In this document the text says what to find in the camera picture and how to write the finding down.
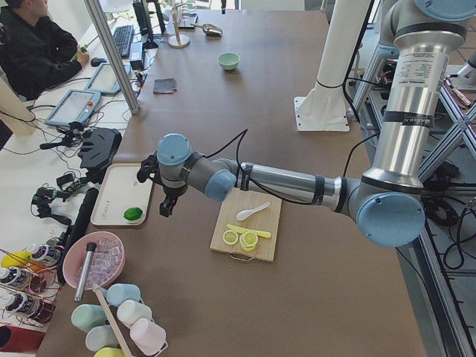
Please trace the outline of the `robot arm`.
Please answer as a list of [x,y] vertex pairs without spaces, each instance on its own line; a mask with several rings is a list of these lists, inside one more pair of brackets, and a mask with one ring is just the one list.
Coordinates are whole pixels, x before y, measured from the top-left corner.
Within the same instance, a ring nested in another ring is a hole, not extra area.
[[212,160],[186,137],[165,135],[155,153],[155,179],[166,211],[193,187],[221,202],[238,184],[302,205],[324,205],[350,217],[375,244],[399,247],[415,240],[425,224],[419,198],[419,166],[450,53],[466,39],[473,1],[397,1],[384,17],[382,43],[398,50],[396,72],[372,166],[359,179],[325,178],[227,158]]

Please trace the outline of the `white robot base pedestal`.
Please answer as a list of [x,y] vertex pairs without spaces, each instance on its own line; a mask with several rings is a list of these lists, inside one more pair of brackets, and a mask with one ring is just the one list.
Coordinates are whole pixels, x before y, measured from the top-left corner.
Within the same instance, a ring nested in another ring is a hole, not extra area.
[[372,7],[372,1],[340,0],[335,3],[315,86],[307,96],[294,99],[298,131],[350,130],[343,84]]

